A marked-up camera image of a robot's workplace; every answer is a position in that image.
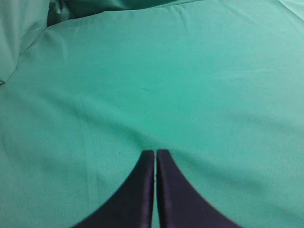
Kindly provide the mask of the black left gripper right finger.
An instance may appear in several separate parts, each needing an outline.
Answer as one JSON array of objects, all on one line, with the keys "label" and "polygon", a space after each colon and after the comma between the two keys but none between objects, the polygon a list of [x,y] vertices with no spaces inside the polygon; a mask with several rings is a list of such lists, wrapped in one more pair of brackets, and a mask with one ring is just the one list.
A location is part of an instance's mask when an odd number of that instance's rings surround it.
[{"label": "black left gripper right finger", "polygon": [[156,156],[156,195],[161,228],[238,228],[193,188],[169,150]]}]

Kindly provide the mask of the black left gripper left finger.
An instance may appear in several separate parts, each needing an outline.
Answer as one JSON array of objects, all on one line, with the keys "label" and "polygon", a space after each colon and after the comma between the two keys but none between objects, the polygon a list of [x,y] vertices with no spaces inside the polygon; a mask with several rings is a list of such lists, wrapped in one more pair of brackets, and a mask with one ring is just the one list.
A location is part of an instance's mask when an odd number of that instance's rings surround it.
[{"label": "black left gripper left finger", "polygon": [[154,152],[142,151],[119,189],[76,228],[150,228],[154,202]]}]

